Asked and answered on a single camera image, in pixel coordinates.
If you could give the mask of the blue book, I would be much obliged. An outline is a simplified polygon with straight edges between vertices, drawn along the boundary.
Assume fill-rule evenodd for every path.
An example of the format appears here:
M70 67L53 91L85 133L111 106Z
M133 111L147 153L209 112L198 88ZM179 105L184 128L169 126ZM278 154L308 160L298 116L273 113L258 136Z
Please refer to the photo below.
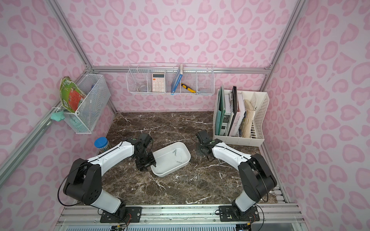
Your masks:
M183 65L180 64L171 84L171 93L175 93L183 77Z

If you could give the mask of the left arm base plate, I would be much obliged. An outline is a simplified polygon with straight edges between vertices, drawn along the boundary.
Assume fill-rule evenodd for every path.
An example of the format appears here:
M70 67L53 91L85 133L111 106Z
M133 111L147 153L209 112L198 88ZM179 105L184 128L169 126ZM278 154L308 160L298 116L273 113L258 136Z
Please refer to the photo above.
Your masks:
M100 223L139 223L142 210L142 207L125 207L114 214L103 211Z

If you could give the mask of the blue lid clear jar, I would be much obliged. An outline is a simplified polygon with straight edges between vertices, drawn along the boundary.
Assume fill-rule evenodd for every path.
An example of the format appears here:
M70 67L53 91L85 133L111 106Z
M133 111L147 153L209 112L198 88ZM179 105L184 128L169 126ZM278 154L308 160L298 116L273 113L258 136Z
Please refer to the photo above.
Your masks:
M95 140L94 146L101 152L104 153L111 149L111 145L106 137L100 137Z

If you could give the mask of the green red circuit board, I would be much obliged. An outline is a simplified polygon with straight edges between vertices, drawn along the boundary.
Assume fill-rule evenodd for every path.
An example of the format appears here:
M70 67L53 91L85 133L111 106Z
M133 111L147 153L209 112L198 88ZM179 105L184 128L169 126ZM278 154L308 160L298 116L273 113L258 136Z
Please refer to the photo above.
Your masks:
M62 106L71 113L75 113L86 98L86 94L69 76L61 79L59 93Z

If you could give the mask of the white desk file organizer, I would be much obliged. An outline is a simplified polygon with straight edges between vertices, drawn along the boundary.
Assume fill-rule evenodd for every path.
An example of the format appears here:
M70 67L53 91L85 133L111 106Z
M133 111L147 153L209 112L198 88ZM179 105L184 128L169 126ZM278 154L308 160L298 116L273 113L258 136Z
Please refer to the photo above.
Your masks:
M221 87L214 107L213 138L226 144L260 147L265 141L262 123L268 105L266 92Z

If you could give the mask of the white pink calculator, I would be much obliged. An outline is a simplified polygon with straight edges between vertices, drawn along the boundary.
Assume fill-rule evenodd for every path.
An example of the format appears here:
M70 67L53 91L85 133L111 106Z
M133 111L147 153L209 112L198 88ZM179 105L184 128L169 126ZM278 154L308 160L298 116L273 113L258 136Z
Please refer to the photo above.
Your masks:
M152 74L152 91L165 92L165 74L153 73Z

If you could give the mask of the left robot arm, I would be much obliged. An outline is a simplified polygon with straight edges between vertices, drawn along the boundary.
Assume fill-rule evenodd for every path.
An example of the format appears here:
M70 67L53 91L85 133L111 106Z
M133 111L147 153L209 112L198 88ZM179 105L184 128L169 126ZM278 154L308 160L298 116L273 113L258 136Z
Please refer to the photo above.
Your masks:
M125 139L95 157L77 159L66 177L63 193L116 218L126 218L125 202L103 190L102 177L108 170L130 157L134 159L139 171L147 171L148 167L156 165L153 153L147 151L151 142L151 136L142 133L138 138Z

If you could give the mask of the black binder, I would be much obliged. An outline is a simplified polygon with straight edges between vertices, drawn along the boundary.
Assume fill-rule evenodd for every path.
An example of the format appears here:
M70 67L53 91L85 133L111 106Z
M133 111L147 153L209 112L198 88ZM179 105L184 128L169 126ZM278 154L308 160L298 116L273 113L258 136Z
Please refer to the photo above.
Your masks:
M234 115L236 113L236 107L237 107L237 100L235 98L237 97L237 87L233 86L230 94L229 94L229 102L230 102L230 118L228 122L228 131L227 135L230 136L231 128L234 122Z

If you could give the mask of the green folder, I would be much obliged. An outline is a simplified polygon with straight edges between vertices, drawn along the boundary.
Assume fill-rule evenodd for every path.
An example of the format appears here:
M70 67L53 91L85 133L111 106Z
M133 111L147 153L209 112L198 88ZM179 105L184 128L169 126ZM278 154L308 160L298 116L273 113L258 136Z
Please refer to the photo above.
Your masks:
M220 135L225 114L225 93L222 85L218 91L218 109L216 112L215 135Z

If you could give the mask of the beige woven fan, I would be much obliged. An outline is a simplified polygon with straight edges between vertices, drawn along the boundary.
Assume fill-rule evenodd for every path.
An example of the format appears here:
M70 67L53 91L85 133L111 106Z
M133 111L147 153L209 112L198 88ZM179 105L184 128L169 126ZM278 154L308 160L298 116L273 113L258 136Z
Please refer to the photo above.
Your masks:
M249 100L244 100L245 117L242 127L242 137L251 138L251 127L255 115L255 108Z

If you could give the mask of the white plastic storage box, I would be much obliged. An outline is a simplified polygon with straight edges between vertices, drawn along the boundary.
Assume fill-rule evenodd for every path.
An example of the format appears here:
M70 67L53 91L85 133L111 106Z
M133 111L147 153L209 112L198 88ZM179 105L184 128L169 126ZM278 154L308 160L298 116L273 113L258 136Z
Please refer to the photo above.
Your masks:
M176 142L153 153L156 166L152 172L158 177L165 177L186 166L191 160L191 154L183 142Z

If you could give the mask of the white mesh side basket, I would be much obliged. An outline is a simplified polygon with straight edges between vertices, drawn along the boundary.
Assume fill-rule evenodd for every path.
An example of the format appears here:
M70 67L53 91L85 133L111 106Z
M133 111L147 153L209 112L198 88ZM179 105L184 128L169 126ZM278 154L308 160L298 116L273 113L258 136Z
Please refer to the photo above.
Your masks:
M91 134L111 94L103 75L87 74L76 85L86 94L86 98L75 113L62 106L64 121L77 134Z

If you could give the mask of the yellow utility knife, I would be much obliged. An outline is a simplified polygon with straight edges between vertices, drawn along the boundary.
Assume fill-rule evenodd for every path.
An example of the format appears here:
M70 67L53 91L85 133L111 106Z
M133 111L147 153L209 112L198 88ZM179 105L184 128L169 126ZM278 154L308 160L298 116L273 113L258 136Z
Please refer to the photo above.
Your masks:
M187 91L189 91L190 93L196 93L196 91L194 89L192 89L191 87L187 86L186 84L182 83L181 86L186 89Z

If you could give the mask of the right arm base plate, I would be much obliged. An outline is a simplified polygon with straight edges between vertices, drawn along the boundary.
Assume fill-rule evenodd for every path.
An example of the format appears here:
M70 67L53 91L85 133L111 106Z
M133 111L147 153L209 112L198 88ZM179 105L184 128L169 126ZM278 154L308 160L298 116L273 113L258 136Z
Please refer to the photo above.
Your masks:
M215 211L221 222L245 221L256 222L260 221L260 216L256 206L250 207L247 211L241 212L235 206L219 206Z

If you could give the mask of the pink white book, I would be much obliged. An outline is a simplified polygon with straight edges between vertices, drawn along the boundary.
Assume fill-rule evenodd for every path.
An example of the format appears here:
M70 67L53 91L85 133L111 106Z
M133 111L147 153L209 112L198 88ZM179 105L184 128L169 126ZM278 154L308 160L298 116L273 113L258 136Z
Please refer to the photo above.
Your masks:
M238 107L237 112L235 113L235 119L231 128L230 136L236 137L239 135L239 128L244 118L245 107L244 107L244 97L242 93L237 94L238 97Z

